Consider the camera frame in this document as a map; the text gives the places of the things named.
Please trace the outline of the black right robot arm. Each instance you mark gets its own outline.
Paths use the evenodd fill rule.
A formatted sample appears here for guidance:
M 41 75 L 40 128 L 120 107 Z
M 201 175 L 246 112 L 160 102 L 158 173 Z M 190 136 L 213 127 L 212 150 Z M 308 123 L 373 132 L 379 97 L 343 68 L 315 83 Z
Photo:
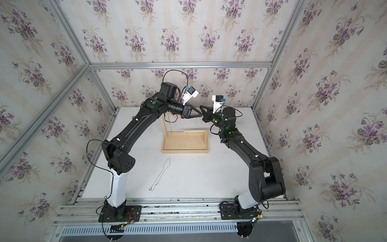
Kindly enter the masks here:
M 280 161 L 254 148 L 236 127 L 236 109 L 200 106 L 203 121 L 219 128 L 220 142 L 234 151 L 249 168 L 249 190 L 234 198 L 231 212 L 237 219 L 247 219 L 251 213 L 261 214 L 259 204 L 286 192 Z

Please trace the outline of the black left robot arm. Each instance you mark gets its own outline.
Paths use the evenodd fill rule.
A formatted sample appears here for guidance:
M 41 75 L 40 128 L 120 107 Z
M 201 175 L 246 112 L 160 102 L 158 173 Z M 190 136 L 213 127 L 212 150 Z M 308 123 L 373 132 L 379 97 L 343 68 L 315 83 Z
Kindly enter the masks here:
M 192 111 L 197 112 L 197 118 L 202 113 L 188 104 L 191 98 L 199 92 L 194 87 L 185 86 L 179 89 L 177 85 L 162 81 L 160 90 L 148 97 L 140 105 L 139 112 L 129 124 L 112 140 L 101 141 L 101 148 L 107 161 L 107 172 L 111 174 L 110 195 L 105 199 L 98 221 L 121 222 L 130 215 L 126 209 L 126 185 L 129 171 L 136 160 L 130 156 L 130 151 L 146 129 L 165 113 L 171 113 L 182 119 L 192 119 Z

